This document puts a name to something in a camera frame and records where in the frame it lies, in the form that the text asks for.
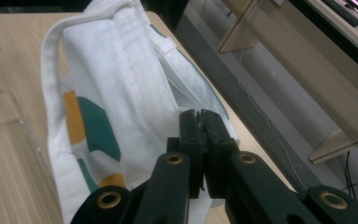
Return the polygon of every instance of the white cloth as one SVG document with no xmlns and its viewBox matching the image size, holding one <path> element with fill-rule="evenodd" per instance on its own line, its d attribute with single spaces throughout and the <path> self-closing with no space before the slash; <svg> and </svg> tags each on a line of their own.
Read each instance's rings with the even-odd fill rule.
<svg viewBox="0 0 358 224">
<path fill-rule="evenodd" d="M 169 38 L 150 26 L 139 0 L 92 1 L 84 14 L 51 27 L 41 50 L 48 151 L 64 223 L 70 223 L 90 191 L 68 139 L 58 70 L 62 34 L 67 78 L 77 96 L 105 110 L 128 189 L 150 177 L 167 137 L 179 135 L 178 118 L 185 108 L 215 111 L 232 130 L 204 77 Z M 211 202 L 206 193 L 191 200 L 189 223 L 203 223 Z"/>
</svg>

